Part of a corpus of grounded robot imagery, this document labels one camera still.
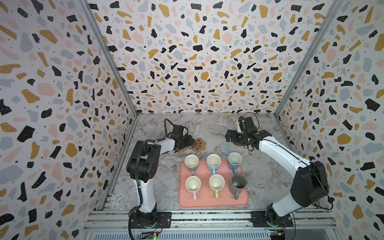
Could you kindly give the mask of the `grey blue round coaster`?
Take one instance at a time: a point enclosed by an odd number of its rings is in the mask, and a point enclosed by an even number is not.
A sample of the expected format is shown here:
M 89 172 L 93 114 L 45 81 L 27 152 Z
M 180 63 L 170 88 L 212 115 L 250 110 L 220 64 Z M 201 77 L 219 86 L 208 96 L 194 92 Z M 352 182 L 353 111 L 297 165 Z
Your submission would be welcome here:
M 236 152 L 236 145 L 230 142 L 223 142 L 220 149 L 224 155 L 228 156 L 229 154 Z

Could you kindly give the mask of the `woven tan round coaster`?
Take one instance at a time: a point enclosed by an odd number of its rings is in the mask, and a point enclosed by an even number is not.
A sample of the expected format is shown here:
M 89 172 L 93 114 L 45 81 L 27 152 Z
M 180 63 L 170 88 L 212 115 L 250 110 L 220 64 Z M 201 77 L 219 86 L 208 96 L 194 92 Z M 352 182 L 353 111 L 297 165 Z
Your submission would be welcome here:
M 185 152 L 186 150 L 188 150 L 188 147 L 187 147 L 187 148 L 184 148 L 184 149 L 180 149 L 180 150 L 178 150 L 177 152 L 182 153 L 182 152 Z

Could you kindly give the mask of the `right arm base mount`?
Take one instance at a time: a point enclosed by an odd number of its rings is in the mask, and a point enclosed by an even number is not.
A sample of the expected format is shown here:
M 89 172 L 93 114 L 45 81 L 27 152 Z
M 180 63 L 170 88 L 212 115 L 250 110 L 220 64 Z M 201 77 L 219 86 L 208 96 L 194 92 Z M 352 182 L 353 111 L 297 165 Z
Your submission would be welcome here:
M 267 207 L 266 211 L 251 211 L 250 222 L 253 226 L 256 227 L 293 227 L 294 223 L 290 214 L 285 215 L 284 217 L 279 217 L 272 205 Z

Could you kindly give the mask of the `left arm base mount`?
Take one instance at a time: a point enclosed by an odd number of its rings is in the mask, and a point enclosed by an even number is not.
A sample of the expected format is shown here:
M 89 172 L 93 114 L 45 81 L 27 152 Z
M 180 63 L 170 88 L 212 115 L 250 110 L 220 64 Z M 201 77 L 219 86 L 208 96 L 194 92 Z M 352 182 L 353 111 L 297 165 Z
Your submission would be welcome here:
M 129 225 L 131 229 L 169 229 L 171 220 L 172 212 L 158 212 L 156 209 L 151 213 L 135 211 Z

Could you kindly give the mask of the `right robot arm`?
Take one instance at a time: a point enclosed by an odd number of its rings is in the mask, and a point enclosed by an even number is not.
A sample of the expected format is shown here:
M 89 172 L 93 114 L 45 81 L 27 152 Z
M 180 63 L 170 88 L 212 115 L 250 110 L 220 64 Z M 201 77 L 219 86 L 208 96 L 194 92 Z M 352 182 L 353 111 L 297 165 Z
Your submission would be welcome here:
M 259 130 L 251 117 L 240 117 L 236 130 L 228 130 L 227 142 L 257 149 L 284 167 L 294 178 L 290 193 L 267 207 L 269 221 L 277 221 L 329 196 L 325 166 L 311 162 L 281 144 L 266 130 Z

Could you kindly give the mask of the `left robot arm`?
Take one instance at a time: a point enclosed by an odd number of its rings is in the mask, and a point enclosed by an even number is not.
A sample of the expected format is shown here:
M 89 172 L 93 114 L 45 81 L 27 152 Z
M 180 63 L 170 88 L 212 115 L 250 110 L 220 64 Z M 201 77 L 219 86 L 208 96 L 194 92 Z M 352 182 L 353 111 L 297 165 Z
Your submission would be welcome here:
M 157 173 L 160 155 L 179 152 L 194 143 L 189 129 L 182 125 L 171 124 L 173 130 L 165 129 L 165 136 L 157 140 L 137 141 L 127 163 L 126 170 L 134 180 L 138 196 L 138 206 L 134 212 L 151 214 L 156 211 L 152 179 Z

